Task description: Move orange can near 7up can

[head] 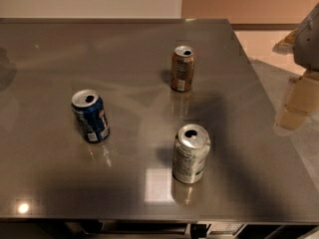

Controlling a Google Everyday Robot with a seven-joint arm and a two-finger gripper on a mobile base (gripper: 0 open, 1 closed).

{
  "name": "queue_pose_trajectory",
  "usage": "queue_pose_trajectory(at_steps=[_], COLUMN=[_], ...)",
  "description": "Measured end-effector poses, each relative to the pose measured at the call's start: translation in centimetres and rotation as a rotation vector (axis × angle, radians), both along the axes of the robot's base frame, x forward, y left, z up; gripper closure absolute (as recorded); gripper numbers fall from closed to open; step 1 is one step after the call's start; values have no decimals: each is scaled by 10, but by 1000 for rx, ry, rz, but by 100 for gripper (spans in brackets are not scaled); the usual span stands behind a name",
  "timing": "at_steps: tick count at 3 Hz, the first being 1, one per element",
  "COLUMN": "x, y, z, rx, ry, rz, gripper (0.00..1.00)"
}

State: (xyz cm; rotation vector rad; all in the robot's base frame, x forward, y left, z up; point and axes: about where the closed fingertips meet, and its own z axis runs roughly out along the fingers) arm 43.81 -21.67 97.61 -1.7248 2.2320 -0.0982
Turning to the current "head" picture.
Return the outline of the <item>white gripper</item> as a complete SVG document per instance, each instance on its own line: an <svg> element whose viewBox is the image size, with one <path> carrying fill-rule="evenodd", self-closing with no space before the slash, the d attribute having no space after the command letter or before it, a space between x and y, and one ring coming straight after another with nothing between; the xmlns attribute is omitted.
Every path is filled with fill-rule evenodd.
<svg viewBox="0 0 319 239"><path fill-rule="evenodd" d="M276 124L286 130L300 128L319 108L319 3L305 19L272 51L281 55L294 55L294 62L306 71L292 77L276 116Z"/></svg>

